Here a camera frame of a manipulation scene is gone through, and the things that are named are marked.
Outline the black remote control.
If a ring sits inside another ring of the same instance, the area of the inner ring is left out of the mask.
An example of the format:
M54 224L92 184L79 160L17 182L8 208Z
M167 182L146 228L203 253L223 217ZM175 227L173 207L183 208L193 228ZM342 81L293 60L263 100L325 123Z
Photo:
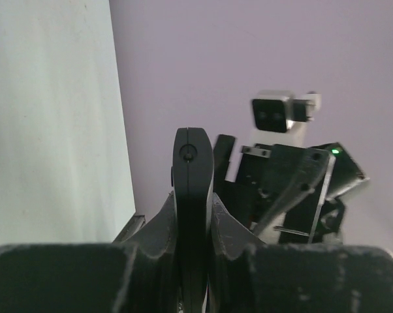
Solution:
M213 150L206 131L203 128L177 129L172 183L184 312L203 311L208 279L213 173Z

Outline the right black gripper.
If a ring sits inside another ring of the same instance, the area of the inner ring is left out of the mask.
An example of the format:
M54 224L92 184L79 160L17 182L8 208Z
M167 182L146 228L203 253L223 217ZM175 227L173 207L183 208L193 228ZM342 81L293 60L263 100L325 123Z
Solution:
M393 253L316 244L337 230L324 220L335 156L281 144L241 154L235 180L215 184L210 310L393 312Z

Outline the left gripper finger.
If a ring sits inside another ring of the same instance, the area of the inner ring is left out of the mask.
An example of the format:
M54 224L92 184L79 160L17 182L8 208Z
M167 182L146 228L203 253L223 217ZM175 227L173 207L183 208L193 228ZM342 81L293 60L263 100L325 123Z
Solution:
M0 246L0 312L176 312L176 241L169 196L126 241Z

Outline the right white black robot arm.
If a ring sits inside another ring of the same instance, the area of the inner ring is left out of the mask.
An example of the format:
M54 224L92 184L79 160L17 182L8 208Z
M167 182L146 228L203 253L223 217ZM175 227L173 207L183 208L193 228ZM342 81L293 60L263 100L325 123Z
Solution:
M211 312L393 312L393 254L339 241L342 197L367 180L338 143L214 153Z

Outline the black battery cover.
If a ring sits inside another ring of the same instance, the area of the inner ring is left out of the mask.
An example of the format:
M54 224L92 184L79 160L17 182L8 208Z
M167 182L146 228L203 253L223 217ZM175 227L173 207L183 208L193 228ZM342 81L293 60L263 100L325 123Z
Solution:
M216 139L213 148L215 184L220 184L225 180L235 141L236 138L234 136L226 134L220 134Z

